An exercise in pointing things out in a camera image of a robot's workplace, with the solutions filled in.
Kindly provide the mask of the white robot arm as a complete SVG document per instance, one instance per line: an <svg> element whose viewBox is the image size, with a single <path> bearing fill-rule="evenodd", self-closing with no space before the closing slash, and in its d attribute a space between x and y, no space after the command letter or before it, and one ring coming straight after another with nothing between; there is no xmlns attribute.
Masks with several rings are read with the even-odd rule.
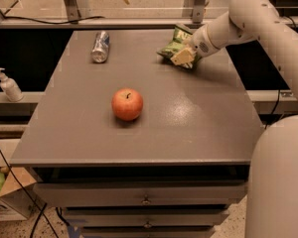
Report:
<svg viewBox="0 0 298 238"><path fill-rule="evenodd" d="M269 0L230 0L228 11L184 41L172 63L208 57L257 40L298 101L298 33ZM298 115L268 127L254 148L248 181L245 238L298 238Z"/></svg>

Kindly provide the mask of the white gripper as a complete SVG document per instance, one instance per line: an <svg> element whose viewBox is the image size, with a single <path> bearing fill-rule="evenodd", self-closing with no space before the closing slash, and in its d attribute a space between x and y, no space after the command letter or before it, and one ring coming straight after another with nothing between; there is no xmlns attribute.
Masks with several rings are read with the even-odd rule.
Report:
<svg viewBox="0 0 298 238"><path fill-rule="evenodd" d="M192 63L195 60L196 53L201 58L206 58L219 51L211 42L207 25L203 25L191 35L189 46L190 48L184 48L171 57L171 62L174 65Z"/></svg>

